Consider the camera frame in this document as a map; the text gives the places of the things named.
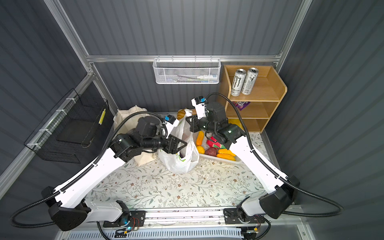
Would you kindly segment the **beige canvas tote bag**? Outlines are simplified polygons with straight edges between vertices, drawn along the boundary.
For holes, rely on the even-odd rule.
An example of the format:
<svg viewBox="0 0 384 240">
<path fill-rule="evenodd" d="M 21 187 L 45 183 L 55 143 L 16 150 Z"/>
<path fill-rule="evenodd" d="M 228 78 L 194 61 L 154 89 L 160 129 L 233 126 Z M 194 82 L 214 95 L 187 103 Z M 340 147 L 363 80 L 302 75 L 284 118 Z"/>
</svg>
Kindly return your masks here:
<svg viewBox="0 0 384 240">
<path fill-rule="evenodd" d="M 137 113 L 137 112 L 146 112 L 147 109 L 140 108 L 137 105 L 134 107 L 128 109 L 128 110 L 118 110 L 118 113 L 114 116 L 114 130 L 117 129 L 117 127 L 123 122 L 124 119 L 129 117 L 130 115 Z M 124 125 L 119 129 L 117 132 L 118 134 L 126 134 L 129 130 L 134 129 L 137 126 L 138 120 L 141 117 L 149 116 L 148 114 L 140 114 L 131 117 L 129 120 L 127 120 Z M 138 156 L 133 157 L 133 160 L 136 162 L 138 166 L 145 165 L 149 162 L 152 162 L 156 159 L 155 153 L 141 153 Z"/>
</svg>

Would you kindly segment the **white plastic produce basket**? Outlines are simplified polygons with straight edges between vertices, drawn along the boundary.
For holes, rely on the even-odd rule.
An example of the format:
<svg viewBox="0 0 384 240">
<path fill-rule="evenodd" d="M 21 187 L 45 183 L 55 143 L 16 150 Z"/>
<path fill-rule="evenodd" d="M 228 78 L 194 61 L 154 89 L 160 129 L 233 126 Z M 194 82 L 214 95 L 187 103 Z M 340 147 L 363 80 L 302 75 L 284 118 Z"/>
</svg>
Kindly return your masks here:
<svg viewBox="0 0 384 240">
<path fill-rule="evenodd" d="M 240 158 L 229 153 L 229 150 L 226 150 L 224 146 L 220 146 L 219 143 L 216 143 L 216 139 L 212 137 L 212 134 L 205 135 L 202 132 L 193 133 L 193 140 L 197 146 L 198 153 L 202 158 L 208 158 L 228 164 L 242 163 Z"/>
</svg>

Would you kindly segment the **white plastic grocery bag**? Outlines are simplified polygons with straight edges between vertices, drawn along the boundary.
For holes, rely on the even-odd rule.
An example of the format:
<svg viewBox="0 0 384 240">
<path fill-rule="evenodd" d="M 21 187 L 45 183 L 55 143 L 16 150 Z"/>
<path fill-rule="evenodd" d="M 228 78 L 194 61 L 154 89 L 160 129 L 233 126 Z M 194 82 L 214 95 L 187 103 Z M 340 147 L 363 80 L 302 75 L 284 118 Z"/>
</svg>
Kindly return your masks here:
<svg viewBox="0 0 384 240">
<path fill-rule="evenodd" d="M 164 150 L 158 150 L 158 159 L 166 168 L 174 174 L 185 174 L 191 171 L 199 162 L 199 152 L 194 143 L 193 133 L 190 131 L 190 125 L 186 117 L 193 115 L 192 110 L 185 109 L 185 115 L 179 120 L 178 125 L 173 125 L 171 131 L 168 131 L 169 138 L 175 136 L 186 142 L 187 145 L 176 154 L 167 154 Z"/>
</svg>

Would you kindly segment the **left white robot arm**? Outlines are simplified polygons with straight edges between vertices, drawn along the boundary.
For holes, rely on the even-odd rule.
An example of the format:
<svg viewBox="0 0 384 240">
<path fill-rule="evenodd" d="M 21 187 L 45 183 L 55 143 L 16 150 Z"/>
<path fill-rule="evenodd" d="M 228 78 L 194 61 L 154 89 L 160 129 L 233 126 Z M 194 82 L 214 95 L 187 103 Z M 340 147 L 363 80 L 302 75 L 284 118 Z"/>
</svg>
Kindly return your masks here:
<svg viewBox="0 0 384 240">
<path fill-rule="evenodd" d="M 131 231 L 138 223 L 122 201 L 97 204 L 85 196 L 110 173 L 144 152 L 179 153 L 187 143 L 171 134 L 178 125 L 179 120 L 172 115 L 162 121 L 146 115 L 126 134 L 114 133 L 100 156 L 53 190 L 58 196 L 48 205 L 54 224 L 70 231 L 84 222 L 110 222 Z"/>
</svg>

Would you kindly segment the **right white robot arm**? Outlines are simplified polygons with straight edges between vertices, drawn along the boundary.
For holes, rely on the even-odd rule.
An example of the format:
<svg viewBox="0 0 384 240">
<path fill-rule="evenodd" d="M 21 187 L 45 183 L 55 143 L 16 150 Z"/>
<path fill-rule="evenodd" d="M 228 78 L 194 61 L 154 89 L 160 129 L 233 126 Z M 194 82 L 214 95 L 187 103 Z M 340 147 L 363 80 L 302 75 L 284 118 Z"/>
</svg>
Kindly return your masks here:
<svg viewBox="0 0 384 240">
<path fill-rule="evenodd" d="M 196 114 L 188 117 L 193 133 L 209 133 L 215 141 L 236 155 L 257 177 L 266 194 L 259 198 L 247 197 L 238 206 L 242 221 L 254 215 L 268 215 L 278 219 L 292 204 L 297 191 L 283 183 L 279 178 L 287 175 L 277 169 L 249 142 L 245 128 L 230 124 L 225 107 L 220 103 L 209 103 L 204 97 L 191 100 Z"/>
</svg>

